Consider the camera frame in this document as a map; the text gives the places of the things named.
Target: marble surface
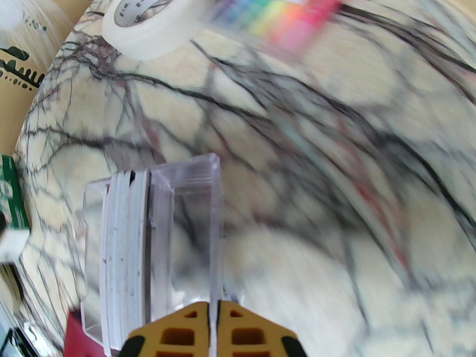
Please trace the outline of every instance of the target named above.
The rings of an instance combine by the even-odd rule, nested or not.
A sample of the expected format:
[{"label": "marble surface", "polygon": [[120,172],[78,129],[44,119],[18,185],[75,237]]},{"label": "marble surface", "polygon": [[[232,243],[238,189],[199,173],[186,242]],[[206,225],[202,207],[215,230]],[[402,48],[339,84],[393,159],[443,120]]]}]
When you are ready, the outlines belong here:
[{"label": "marble surface", "polygon": [[134,62],[95,0],[23,126],[20,318],[59,353],[85,183],[215,152],[226,289],[309,357],[476,356],[476,30],[439,0],[346,0],[305,63],[209,31]]}]

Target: red object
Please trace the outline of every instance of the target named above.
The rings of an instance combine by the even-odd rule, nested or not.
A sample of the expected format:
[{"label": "red object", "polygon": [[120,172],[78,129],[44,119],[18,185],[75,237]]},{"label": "red object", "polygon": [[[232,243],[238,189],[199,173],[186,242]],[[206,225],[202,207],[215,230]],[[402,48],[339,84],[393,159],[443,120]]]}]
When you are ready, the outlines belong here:
[{"label": "red object", "polygon": [[105,357],[102,346],[84,334],[79,311],[68,316],[63,357]]}]

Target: clear acrylic box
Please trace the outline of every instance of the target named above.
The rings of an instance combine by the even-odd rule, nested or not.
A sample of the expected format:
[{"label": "clear acrylic box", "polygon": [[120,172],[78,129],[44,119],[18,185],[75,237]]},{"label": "clear acrylic box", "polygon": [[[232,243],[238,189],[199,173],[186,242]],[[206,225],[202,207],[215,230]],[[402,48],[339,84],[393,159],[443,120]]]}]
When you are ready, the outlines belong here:
[{"label": "clear acrylic box", "polygon": [[[148,170],[148,179],[144,324],[197,301],[208,301],[210,318],[216,318],[223,292],[219,158],[208,154],[158,165]],[[103,213],[109,183],[110,178],[106,178],[86,185],[80,218],[86,232],[83,330],[100,344],[104,299],[99,294],[101,229],[105,225]]]}]

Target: sticky note pack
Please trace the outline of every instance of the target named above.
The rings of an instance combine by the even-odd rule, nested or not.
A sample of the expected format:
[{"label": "sticky note pack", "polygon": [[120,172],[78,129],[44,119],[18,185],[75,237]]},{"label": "sticky note pack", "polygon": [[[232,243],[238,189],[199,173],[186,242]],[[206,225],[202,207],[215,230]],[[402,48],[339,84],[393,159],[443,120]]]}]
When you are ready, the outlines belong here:
[{"label": "sticky note pack", "polygon": [[275,56],[293,61],[342,0],[222,0],[213,24]]}]

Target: white tape roll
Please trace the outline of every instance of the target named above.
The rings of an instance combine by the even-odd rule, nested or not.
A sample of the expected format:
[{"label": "white tape roll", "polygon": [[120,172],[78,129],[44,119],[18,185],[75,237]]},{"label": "white tape roll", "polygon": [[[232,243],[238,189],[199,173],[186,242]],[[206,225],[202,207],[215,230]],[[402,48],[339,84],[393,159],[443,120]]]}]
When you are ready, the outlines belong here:
[{"label": "white tape roll", "polygon": [[[141,21],[151,7],[168,3]],[[179,48],[203,27],[214,0],[114,0],[102,21],[102,36],[137,61],[159,58]]]}]

